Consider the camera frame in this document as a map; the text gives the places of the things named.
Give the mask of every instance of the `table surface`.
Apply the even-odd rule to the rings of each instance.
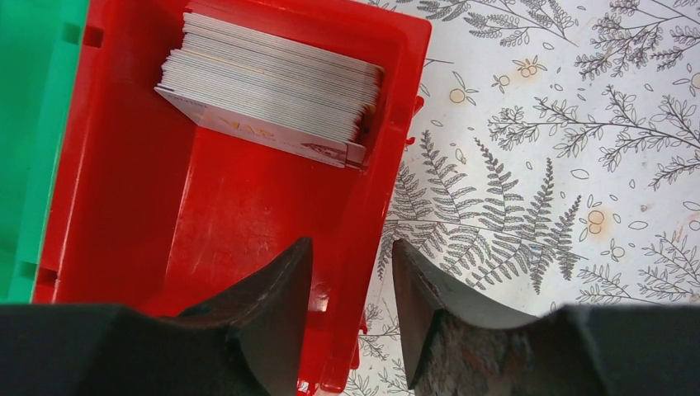
[[[370,4],[433,38],[344,394],[412,393],[397,238],[530,314],[700,299],[698,0]]]

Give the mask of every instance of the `green plastic box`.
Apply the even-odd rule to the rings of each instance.
[[[35,284],[89,0],[0,0],[0,303]]]

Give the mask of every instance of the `dark mechanical part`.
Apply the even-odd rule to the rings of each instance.
[[[393,248],[406,378],[416,396],[698,394],[700,309],[566,306],[535,318]]]
[[[116,304],[0,306],[3,395],[295,395],[311,240],[176,318]]]

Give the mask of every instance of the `red plastic box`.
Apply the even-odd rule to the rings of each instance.
[[[366,168],[197,128],[154,92],[190,10],[383,67]],[[341,392],[430,29],[346,0],[92,0],[34,301],[177,314],[311,236],[300,380]]]

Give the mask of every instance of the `stack of cards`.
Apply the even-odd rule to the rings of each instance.
[[[198,125],[337,167],[360,167],[381,68],[186,13],[155,88]]]

